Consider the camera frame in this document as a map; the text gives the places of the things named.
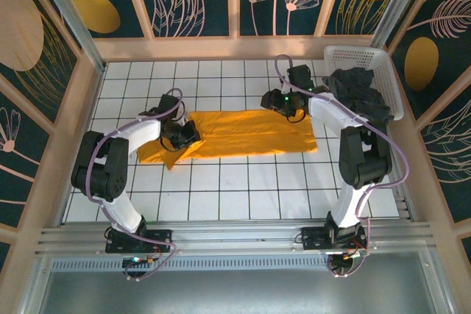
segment white arm segment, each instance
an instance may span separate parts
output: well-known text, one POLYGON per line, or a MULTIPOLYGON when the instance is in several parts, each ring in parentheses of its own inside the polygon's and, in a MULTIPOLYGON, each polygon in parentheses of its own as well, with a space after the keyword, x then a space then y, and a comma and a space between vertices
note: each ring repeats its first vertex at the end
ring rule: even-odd
MULTIPOLYGON (((321 96, 329 98, 331 101, 336 101, 332 93, 321 93, 321 96)), ((323 101, 315 97, 309 99, 309 115, 312 119, 316 119, 324 123, 336 136, 340 136, 340 131, 347 126, 360 126, 358 122, 351 119, 345 112, 340 110, 337 106, 330 101, 323 101)), ((354 226, 359 222, 355 216, 355 209, 358 201, 363 195, 363 192, 369 185, 365 185, 360 190, 355 190, 351 185, 342 182, 339 200, 336 202, 332 209, 332 217, 337 226, 341 228, 354 226)))
MULTIPOLYGON (((160 122, 157 120, 143 121, 130 127, 125 132, 118 135, 120 138, 128 139, 130 147, 129 154, 145 143, 157 140, 160 137, 160 122)), ((103 206, 111 214, 111 216, 122 227, 131 233, 135 233, 141 223, 141 215, 135 210, 131 204, 126 191, 112 202, 103 201, 103 206)))

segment folded yellow towel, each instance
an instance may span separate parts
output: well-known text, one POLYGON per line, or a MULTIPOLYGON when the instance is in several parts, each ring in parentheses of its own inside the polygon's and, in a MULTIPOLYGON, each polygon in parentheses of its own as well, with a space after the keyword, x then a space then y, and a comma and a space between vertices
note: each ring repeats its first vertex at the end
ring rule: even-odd
MULTIPOLYGON (((212 158, 316 151, 316 138, 309 117, 292 124, 271 110, 238 112, 192 112, 202 141, 188 149, 166 151, 160 141, 138 149, 141 163, 164 162, 168 169, 187 158, 212 158)), ((296 121, 301 114, 291 118, 296 121)))

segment plastic basket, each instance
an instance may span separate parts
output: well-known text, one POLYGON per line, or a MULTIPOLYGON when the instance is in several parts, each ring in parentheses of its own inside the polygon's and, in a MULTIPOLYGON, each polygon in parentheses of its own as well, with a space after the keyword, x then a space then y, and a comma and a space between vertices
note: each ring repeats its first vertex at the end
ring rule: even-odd
POLYGON ((391 108, 395 121, 404 116, 391 59, 384 50, 370 47, 327 46, 324 49, 324 62, 327 75, 331 75, 337 69, 346 70, 354 67, 372 69, 375 77, 371 87, 381 92, 384 101, 391 108))

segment white tile floor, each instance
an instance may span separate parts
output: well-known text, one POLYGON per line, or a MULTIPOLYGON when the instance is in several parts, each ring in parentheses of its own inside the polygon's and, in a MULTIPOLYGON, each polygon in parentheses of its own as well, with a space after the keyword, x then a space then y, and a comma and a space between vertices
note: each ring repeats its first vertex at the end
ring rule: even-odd
MULTIPOLYGON (((318 85, 321 60, 305 63, 318 85)), ((257 110, 261 96, 280 87, 272 60, 111 63, 91 122, 110 132, 171 89, 183 90, 187 110, 257 110)), ((314 122, 318 152, 186 160, 171 171, 161 164, 129 159, 127 188, 136 210, 148 221, 324 218, 338 198, 339 139, 314 122)), ((391 190, 375 191, 364 215, 399 216, 391 190)), ((105 221, 79 191, 68 201, 65 222, 105 221)))

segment purple cable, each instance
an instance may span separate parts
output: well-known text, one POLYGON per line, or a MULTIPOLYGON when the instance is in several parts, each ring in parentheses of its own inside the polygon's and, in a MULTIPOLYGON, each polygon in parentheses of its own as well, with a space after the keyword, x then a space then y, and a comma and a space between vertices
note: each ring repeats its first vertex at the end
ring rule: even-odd
MULTIPOLYGON (((361 206, 363 205, 364 202, 367 201, 369 195, 371 194, 371 192, 374 190, 374 189, 383 189, 383 188, 390 188, 390 187, 394 187, 396 185, 399 185, 401 183, 403 183, 407 177, 409 176, 409 172, 410 172, 410 166, 408 164, 408 161, 407 161, 407 157, 406 157, 406 154, 404 153, 404 151, 386 134, 384 134, 382 131, 376 129, 375 127, 373 127, 371 124, 368 124, 366 121, 362 121, 361 119, 358 119, 358 116, 357 115, 354 115, 352 114, 343 104, 341 104, 340 102, 337 102, 335 100, 332 100, 332 99, 329 99, 325 96, 322 96, 322 95, 319 95, 317 93, 312 93, 310 91, 307 91, 307 90, 303 90, 301 88, 298 88, 296 86, 294 86, 293 84, 291 84, 287 79, 285 79, 285 77, 281 74, 280 72, 280 69, 278 68, 278 60, 282 59, 282 58, 286 58, 288 61, 289 61, 289 66, 290 68, 293 67, 293 60, 292 58, 287 55, 287 54, 279 54, 276 56, 275 58, 275 70, 278 74, 278 76, 280 77, 280 80, 287 86, 289 86, 290 88, 292 88, 293 90, 295 91, 299 91, 301 93, 304 93, 308 96, 312 96, 312 97, 315 97, 316 99, 321 99, 323 101, 326 101, 326 102, 330 102, 332 104, 334 104, 337 108, 339 108, 341 111, 343 111, 345 114, 347 114, 351 119, 353 119, 354 121, 356 121, 357 123, 360 123, 361 125, 365 126, 367 129, 371 130, 372 132, 378 134, 379 136, 381 136, 384 140, 386 140, 389 145, 391 145, 398 153, 399 155, 401 156, 401 158, 403 159, 403 162, 404 162, 404 165, 406 167, 406 171, 404 173, 404 175, 398 179, 396 182, 391 182, 391 183, 386 183, 386 184, 383 184, 383 185, 373 185, 373 186, 370 186, 368 187, 363 195, 361 196, 360 200, 358 200, 358 204, 356 206, 356 209, 355 209, 355 216, 358 218, 358 220, 360 221, 366 221, 367 222, 367 239, 366 239, 366 248, 368 248, 368 245, 369 245, 369 239, 370 239, 370 229, 371 229, 371 226, 370 226, 370 222, 369 222, 369 217, 361 217, 359 214, 360 214, 360 209, 361 209, 361 206)), ((363 261, 364 261, 364 258, 363 260, 361 261, 361 263, 352 271, 350 272, 349 274, 347 275, 351 275, 351 274, 354 274, 361 266, 361 264, 363 264, 363 261)))
POLYGON ((165 116, 167 116, 168 114, 174 112, 175 110, 178 109, 178 107, 182 104, 182 98, 183 98, 183 92, 181 91, 181 89, 179 88, 172 88, 169 92, 167 92, 166 94, 168 95, 169 93, 171 92, 174 92, 174 91, 177 91, 180 95, 180 97, 178 98, 178 102, 176 105, 174 105, 172 108, 170 108, 169 110, 167 110, 166 112, 164 113, 161 113, 161 114, 157 114, 157 115, 153 115, 153 116, 150 116, 150 117, 145 117, 145 118, 138 118, 138 119, 135 119, 134 121, 131 121, 129 122, 128 124, 125 124, 121 127, 119 127, 118 129, 116 130, 113 130, 112 132, 110 132, 109 134, 105 135, 99 142, 98 144, 96 145, 96 148, 93 150, 93 153, 91 154, 91 158, 90 158, 90 163, 88 163, 88 169, 87 169, 87 174, 86 174, 86 177, 85 177, 85 192, 86 192, 86 195, 88 197, 88 200, 90 200, 91 202, 95 203, 95 204, 98 204, 103 213, 105 214, 105 216, 107 217, 108 220, 110 220, 111 224, 113 226, 116 226, 118 227, 123 233, 126 233, 127 235, 129 235, 130 237, 133 237, 137 240, 141 240, 143 242, 147 242, 147 243, 151 243, 151 244, 155 244, 155 245, 161 245, 161 246, 170 246, 173 248, 173 250, 171 251, 171 253, 168 255, 168 257, 157 267, 155 268, 154 270, 152 271, 149 271, 147 273, 145 273, 143 276, 140 276, 140 277, 131 277, 131 276, 127 276, 127 279, 128 280, 133 280, 133 281, 136 281, 136 282, 139 282, 140 280, 142 279, 146 279, 150 276, 152 276, 153 274, 155 274, 158 270, 160 270, 169 260, 171 257, 174 256, 175 252, 177 251, 177 246, 174 244, 174 243, 167 243, 167 242, 161 242, 159 240, 153 240, 153 239, 149 239, 149 238, 144 238, 144 237, 141 237, 139 235, 135 235, 134 233, 131 233, 130 231, 128 231, 127 229, 125 229, 122 225, 120 225, 113 217, 112 215, 109 214, 109 212, 106 210, 106 207, 103 206, 103 201, 101 200, 95 200, 92 195, 91 195, 91 190, 90 190, 90 181, 91 181, 91 172, 92 172, 92 169, 93 169, 93 164, 95 163, 95 159, 96 159, 96 156, 98 155, 99 153, 99 150, 100 148, 105 144, 106 140, 108 140, 109 138, 111 138, 112 136, 114 135, 117 135, 117 134, 120 134, 121 131, 124 131, 128 128, 130 128, 131 126, 135 126, 136 124, 139 124, 140 122, 143 122, 143 121, 151 121, 151 120, 155 120, 155 119, 159 119, 159 118, 163 118, 165 116))

